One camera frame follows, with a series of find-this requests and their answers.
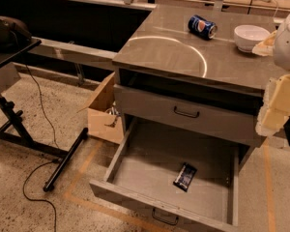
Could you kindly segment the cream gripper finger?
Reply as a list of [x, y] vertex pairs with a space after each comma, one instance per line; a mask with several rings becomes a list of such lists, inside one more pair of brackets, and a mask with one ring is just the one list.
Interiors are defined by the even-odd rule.
[[272, 32], [264, 41], [258, 43], [252, 49], [252, 53], [259, 56], [272, 56], [274, 51], [275, 38], [276, 31]]
[[269, 80], [255, 130], [259, 135], [272, 136], [283, 128], [289, 118], [290, 73]]

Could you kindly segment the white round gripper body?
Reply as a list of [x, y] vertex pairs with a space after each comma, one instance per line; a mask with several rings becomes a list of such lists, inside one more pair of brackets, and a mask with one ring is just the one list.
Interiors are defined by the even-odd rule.
[[273, 56], [277, 66], [290, 71], [290, 15], [284, 19], [276, 31]]

